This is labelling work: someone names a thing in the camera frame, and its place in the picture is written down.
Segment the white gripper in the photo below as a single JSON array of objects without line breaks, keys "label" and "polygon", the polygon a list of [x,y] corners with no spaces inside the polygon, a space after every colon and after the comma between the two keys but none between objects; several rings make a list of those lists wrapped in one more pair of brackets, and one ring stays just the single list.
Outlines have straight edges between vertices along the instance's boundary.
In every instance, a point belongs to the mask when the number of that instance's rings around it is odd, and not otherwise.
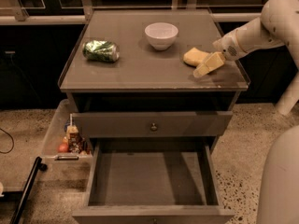
[{"label": "white gripper", "polygon": [[194,77],[203,77],[220,68],[225,64],[225,58],[228,61],[235,61],[247,55],[238,44],[236,31],[229,32],[222,38],[214,41],[213,46],[219,52],[195,53],[194,60],[196,61],[196,68],[193,71]]}]

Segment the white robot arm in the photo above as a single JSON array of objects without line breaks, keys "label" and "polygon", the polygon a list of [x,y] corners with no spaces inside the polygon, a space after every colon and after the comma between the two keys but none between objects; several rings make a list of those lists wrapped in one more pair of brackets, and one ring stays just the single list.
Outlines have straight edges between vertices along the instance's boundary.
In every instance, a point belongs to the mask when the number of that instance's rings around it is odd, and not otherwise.
[{"label": "white robot arm", "polygon": [[[213,43],[228,61],[282,45],[299,67],[299,0],[268,0],[258,18]],[[256,224],[299,224],[299,126],[283,133],[270,147]]]}]

